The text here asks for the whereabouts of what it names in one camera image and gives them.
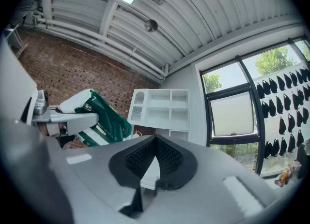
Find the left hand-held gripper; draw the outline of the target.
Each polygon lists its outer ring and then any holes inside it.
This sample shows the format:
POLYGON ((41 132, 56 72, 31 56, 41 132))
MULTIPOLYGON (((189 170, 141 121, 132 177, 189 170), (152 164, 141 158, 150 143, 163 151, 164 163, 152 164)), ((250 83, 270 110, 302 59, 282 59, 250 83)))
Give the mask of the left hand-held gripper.
MULTIPOLYGON (((0 38, 0 117, 31 125, 34 116, 42 117, 48 111, 48 94, 38 90, 35 81, 26 72, 7 40, 0 38)), ((67 114, 68 135, 76 135, 99 121, 96 113, 67 114)))

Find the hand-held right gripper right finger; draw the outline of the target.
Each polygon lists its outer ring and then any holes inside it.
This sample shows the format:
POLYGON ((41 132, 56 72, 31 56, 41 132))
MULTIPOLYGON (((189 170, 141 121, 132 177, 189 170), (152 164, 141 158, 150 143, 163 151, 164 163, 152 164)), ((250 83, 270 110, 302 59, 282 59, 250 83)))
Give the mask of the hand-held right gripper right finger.
POLYGON ((161 135, 156 136, 155 157, 160 171, 156 190, 178 190, 195 176, 198 169, 198 161, 191 151, 161 135))

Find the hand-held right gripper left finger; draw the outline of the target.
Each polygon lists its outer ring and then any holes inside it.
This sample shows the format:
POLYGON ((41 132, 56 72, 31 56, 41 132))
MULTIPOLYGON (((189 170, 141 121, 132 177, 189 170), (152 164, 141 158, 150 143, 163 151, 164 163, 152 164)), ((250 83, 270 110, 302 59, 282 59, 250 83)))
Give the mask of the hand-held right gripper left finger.
POLYGON ((130 204, 121 208, 120 213, 132 217, 143 212, 140 180, 156 156, 154 135, 114 154, 109 160, 109 170, 118 184, 134 190, 130 204))

